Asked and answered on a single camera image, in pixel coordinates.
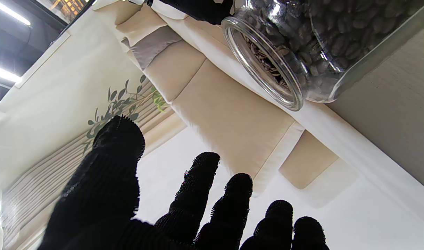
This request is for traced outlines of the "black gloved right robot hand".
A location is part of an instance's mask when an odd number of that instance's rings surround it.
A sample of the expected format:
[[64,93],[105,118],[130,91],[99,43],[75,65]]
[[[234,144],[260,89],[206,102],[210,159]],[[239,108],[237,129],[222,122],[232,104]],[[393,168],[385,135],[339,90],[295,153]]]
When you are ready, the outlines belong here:
[[188,16],[209,24],[220,25],[231,16],[233,0],[147,0],[146,4],[155,12],[171,19],[186,19]]

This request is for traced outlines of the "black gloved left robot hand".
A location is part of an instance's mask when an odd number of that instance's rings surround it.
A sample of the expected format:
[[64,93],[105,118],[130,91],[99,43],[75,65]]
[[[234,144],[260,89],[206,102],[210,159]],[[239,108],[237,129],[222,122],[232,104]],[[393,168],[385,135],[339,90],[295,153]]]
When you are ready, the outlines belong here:
[[200,226],[220,156],[203,152],[193,161],[168,212],[155,224],[133,219],[140,188],[136,176],[144,153],[140,128],[115,116],[94,138],[50,216],[40,250],[327,250],[313,217],[293,222],[293,207],[276,200],[243,244],[252,179],[234,175]]

